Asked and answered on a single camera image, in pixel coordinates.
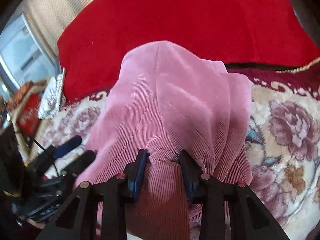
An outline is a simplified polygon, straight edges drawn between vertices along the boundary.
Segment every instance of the red bedspread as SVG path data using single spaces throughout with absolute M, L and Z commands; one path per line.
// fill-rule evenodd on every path
M 124 55 L 159 40 L 225 63 L 302 66 L 320 54 L 289 0 L 94 0 L 58 41 L 67 99 L 111 88 Z

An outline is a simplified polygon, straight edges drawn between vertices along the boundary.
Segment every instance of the blue object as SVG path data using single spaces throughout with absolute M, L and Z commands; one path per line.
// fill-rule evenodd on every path
M 56 152 L 54 153 L 53 157 L 56 159 L 62 158 L 68 152 L 72 151 L 74 148 L 78 147 L 81 144 L 82 144 L 81 136 L 76 135 L 73 138 L 71 138 L 70 140 L 68 140 L 65 144 L 59 146 L 56 149 Z

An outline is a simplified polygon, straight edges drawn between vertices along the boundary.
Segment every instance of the pink corduroy fabric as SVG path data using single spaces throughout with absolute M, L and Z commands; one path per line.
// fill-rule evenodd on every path
M 202 60 L 168 41 L 142 45 L 122 61 L 119 80 L 86 145 L 96 160 L 76 185 L 107 181 L 150 152 L 141 197 L 126 207 L 130 233 L 145 239 L 189 239 L 201 205 L 187 203 L 178 153 L 185 149 L 219 180 L 251 182 L 244 139 L 251 86 L 222 62 Z

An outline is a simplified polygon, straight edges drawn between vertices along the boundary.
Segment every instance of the rose pattern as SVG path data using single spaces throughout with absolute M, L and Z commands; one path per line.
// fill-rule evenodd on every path
M 270 102 L 270 131 L 298 161 L 318 159 L 319 127 L 307 110 L 294 102 Z
M 71 136 L 66 133 L 66 128 L 69 126 L 75 112 L 76 107 L 71 106 L 70 111 L 60 120 L 57 129 L 55 129 L 52 124 L 48 126 L 41 140 L 42 145 L 45 148 L 49 147 L 51 144 L 53 146 L 61 145 L 71 138 Z
M 80 135 L 81 137 L 85 137 L 90 128 L 96 122 L 100 115 L 100 108 L 98 107 L 90 107 L 85 111 L 81 112 L 77 118 L 73 119 L 71 122 L 71 133 L 72 137 L 75 135 Z
M 288 208 L 285 203 L 286 193 L 281 192 L 279 185 L 275 182 L 275 172 L 264 166 L 255 166 L 252 168 L 252 176 L 250 188 L 283 226 L 287 222 L 287 218 L 284 217 Z

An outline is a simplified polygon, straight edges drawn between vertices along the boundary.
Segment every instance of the rug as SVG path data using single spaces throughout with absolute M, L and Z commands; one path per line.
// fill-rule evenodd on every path
M 245 140 L 253 174 L 250 187 L 290 240 L 304 240 L 320 220 L 320 63 L 298 73 L 228 72 L 243 73 L 252 81 L 251 121 Z M 84 138 L 81 147 L 57 161 L 58 169 L 83 152 L 106 96 L 106 92 L 95 93 L 67 106 L 43 130 L 39 141 L 46 146 L 62 144 L 76 134 Z M 55 176 L 54 169 L 47 175 Z M 199 224 L 191 225 L 191 239 L 199 238 L 199 230 Z

